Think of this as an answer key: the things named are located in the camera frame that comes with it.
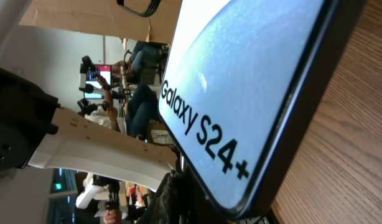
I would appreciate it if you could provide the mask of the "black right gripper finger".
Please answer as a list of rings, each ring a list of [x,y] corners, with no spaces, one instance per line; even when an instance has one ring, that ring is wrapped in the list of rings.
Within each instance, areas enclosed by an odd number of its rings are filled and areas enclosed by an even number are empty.
[[[174,170],[167,173],[146,211],[145,224],[226,224],[190,169],[180,168],[180,153],[173,152]]]

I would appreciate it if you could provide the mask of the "blue Galaxy S24+ smartphone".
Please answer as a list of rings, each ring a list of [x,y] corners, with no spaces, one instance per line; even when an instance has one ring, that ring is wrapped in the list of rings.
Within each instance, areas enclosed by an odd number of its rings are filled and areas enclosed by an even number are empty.
[[[270,208],[364,1],[183,1],[159,114],[229,220]]]

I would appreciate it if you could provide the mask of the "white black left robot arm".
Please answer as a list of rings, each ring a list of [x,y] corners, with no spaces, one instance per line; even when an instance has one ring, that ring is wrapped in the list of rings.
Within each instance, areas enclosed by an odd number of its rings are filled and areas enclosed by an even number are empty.
[[[178,162],[170,148],[93,123],[0,68],[0,171],[73,169],[156,190]]]

